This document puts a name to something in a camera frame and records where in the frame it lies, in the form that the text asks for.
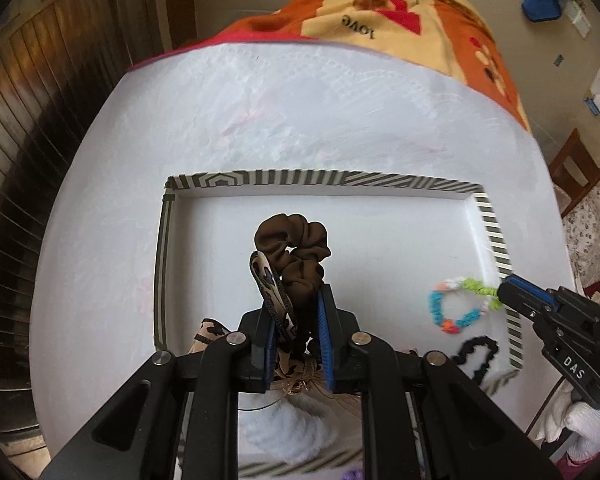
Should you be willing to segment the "right white gloved hand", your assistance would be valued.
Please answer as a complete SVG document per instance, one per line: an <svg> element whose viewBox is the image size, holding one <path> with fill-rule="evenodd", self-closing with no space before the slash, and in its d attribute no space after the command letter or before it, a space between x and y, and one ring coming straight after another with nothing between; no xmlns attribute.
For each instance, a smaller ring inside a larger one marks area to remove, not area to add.
<svg viewBox="0 0 600 480"><path fill-rule="evenodd" d="M540 416L533 439L552 443L562 430L577 435L566 454L576 464L586 463L600 454L600 409L584 401L571 400L572 385L562 384Z"/></svg>

